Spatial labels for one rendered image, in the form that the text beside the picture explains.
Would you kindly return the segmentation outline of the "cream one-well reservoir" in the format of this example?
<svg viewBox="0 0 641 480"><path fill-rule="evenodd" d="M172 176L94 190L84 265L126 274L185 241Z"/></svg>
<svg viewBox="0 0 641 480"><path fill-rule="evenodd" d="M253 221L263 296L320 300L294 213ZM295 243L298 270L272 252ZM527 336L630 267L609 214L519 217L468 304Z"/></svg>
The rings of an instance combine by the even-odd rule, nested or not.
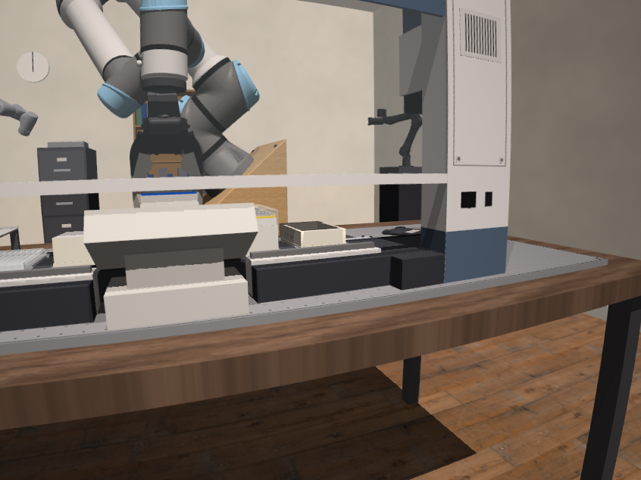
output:
<svg viewBox="0 0 641 480"><path fill-rule="evenodd" d="M281 241L293 247L314 247L346 243L346 229L320 221L279 223Z"/></svg>

